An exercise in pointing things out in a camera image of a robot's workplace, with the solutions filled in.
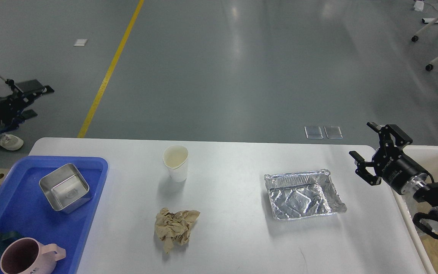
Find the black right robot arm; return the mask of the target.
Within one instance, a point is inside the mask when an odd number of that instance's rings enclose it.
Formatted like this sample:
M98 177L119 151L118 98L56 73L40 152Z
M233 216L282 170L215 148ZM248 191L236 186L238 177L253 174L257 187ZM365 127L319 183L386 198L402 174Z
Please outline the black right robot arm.
M428 213L416 213L412 221L425 234L438 240L438 182L433 175L404 153L404 147L412 144L409 137L395 124L367 123L379 137L379 148L370 161L350 151L354 158L355 173L371 186L386 182L397 194L407 195L416 202L427 202Z

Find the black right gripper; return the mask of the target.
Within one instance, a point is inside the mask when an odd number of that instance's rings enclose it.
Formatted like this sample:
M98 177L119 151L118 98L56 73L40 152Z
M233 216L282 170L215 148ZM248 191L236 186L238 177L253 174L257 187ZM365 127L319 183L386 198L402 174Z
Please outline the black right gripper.
M370 186L386 182L397 194L406 195L412 191L410 181L417 177L422 181L428 178L428 171L403 152L403 148L413 143L398 125L378 125L368 122L367 126L378 134L379 148L373 160L366 162L356 151L349 151L354 159L355 173ZM367 167L374 167L375 175L368 172Z

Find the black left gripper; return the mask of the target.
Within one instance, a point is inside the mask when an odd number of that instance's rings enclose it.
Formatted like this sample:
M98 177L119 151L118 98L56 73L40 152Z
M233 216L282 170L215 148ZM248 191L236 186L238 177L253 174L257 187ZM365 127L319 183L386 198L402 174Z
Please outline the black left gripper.
M17 130L26 120L37 117L35 111L24 109L39 97L55 92L51 86L44 86L36 79L19 83L7 79L5 83L10 87L12 95L0 97L0 134Z

